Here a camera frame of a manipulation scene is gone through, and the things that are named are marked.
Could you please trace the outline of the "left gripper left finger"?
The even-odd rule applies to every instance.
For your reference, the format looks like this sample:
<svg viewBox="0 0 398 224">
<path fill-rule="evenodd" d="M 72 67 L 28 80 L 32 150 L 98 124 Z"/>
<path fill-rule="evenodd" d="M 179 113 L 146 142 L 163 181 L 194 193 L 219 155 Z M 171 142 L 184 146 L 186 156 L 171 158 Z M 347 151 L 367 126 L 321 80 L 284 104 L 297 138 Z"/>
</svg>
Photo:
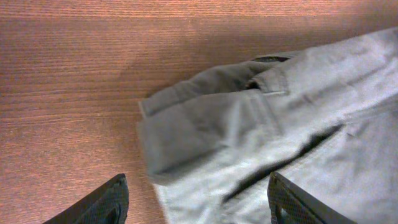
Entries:
<svg viewBox="0 0 398 224">
<path fill-rule="evenodd" d="M 125 224 L 128 209 L 126 176 L 118 174 L 44 224 Z"/>
</svg>

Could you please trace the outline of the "grey shorts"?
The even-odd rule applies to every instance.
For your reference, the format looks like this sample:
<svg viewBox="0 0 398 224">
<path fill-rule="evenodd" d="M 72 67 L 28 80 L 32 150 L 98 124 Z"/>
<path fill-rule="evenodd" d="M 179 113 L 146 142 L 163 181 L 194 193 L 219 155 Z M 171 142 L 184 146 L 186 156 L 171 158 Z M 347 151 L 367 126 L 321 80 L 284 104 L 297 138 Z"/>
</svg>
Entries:
<svg viewBox="0 0 398 224">
<path fill-rule="evenodd" d="M 211 68 L 140 109 L 169 223 L 270 223 L 272 172 L 354 222 L 397 222 L 396 28 Z"/>
</svg>

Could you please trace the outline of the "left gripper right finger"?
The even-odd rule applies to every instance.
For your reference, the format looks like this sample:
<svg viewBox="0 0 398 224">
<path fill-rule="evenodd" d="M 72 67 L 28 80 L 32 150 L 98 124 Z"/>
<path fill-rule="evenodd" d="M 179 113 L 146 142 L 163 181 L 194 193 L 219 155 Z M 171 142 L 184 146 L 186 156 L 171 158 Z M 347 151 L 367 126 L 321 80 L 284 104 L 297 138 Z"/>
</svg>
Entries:
<svg viewBox="0 0 398 224">
<path fill-rule="evenodd" d="M 267 188 L 272 224 L 355 224 L 278 172 Z"/>
</svg>

